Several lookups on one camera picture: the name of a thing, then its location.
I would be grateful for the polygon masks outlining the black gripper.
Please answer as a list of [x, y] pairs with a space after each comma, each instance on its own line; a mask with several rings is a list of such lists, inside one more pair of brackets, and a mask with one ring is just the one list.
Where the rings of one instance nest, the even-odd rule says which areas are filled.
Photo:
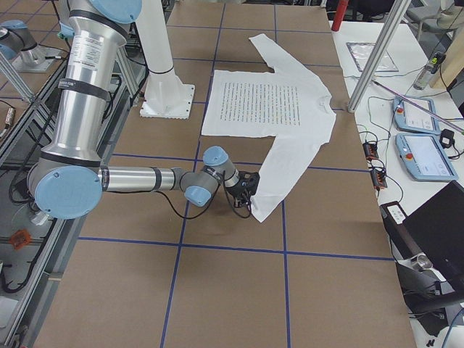
[[236, 171], [225, 182], [225, 189], [233, 197], [235, 203], [250, 203], [251, 197], [257, 192], [259, 181], [259, 173]]

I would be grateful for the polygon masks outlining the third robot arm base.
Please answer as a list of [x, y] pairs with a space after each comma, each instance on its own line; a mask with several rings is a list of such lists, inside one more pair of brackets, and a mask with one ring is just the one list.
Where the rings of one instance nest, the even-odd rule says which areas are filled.
[[62, 58], [61, 50], [39, 45], [21, 20], [1, 23], [1, 53], [24, 73], [44, 73]]

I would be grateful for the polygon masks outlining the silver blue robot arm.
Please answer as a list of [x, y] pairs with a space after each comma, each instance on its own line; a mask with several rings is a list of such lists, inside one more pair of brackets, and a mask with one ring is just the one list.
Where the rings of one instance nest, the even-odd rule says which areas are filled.
[[53, 218], [87, 215], [102, 194], [182, 191], [207, 209], [219, 189], [234, 211], [251, 207], [259, 175], [237, 170], [219, 146], [204, 153], [199, 172], [180, 168], [107, 167], [96, 147], [109, 100], [109, 83], [117, 53], [131, 25], [142, 45], [146, 81], [141, 115], [187, 118], [194, 86], [175, 74], [165, 16], [160, 1], [71, 1], [69, 23], [74, 32], [51, 143], [28, 173], [28, 189], [38, 208]]

